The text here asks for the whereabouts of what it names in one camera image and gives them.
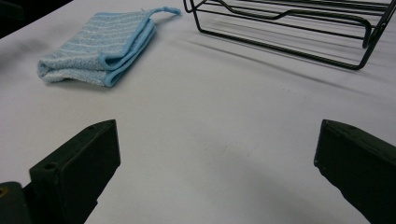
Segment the black wire rack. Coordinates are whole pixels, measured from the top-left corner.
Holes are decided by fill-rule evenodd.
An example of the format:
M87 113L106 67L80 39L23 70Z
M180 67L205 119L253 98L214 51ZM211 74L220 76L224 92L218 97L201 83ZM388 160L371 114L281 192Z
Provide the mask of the black wire rack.
M204 34L352 70L366 65L396 8L396 0L183 1Z

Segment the metal wire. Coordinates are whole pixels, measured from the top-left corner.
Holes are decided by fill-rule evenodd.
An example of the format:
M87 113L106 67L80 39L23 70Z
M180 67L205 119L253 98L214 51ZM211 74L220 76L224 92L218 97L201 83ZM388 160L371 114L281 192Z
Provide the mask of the metal wire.
M231 40L236 40L251 45L274 49L306 59L328 63L347 69L358 70L366 65L376 43L388 25L396 8L396 0L388 3L361 2L352 0L236 0L228 4L223 0L203 0L195 4L190 0L188 9L187 0L184 6L187 12L193 13L197 28L200 32L215 35ZM229 35L217 31L207 30L201 27L198 12L216 14L225 17L238 18L247 21L269 23L285 29L297 29L311 33L341 36L344 38L361 40L361 46L366 49L358 64L336 61L330 58L302 52L295 49L263 43L257 40L247 39L236 35ZM362 35L342 33L327 30L323 27L308 27L303 24L289 24L283 22L286 18L301 18L310 21L325 21L332 25L348 25L351 27L364 28ZM369 20L375 18L377 23L371 24Z

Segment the white table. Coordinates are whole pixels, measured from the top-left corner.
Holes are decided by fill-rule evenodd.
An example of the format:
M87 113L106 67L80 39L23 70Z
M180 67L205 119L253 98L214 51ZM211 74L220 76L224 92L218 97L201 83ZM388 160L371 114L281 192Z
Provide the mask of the white table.
M94 13L181 0L75 0L0 39L0 182L85 127L116 119L121 167L87 223L368 223L313 164L334 119L396 145L396 23L349 72L201 35L191 14L157 34L114 88L42 82L38 58Z

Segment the folded towel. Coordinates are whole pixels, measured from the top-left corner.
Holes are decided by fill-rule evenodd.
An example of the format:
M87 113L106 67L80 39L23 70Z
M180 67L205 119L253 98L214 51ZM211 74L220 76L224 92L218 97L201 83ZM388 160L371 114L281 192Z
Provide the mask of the folded towel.
M73 38L39 59L38 76L47 82L73 78L114 86L155 33L149 17L161 11L180 14L172 7L95 14Z

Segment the blue towel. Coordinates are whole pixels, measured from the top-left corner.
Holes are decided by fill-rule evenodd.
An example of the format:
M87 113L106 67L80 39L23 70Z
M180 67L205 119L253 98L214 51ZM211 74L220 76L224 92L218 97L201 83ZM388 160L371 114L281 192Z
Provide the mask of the blue towel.
M95 14L73 38L40 58L38 76L47 82L73 78L114 86L155 33L149 17L161 11L180 14L172 7Z

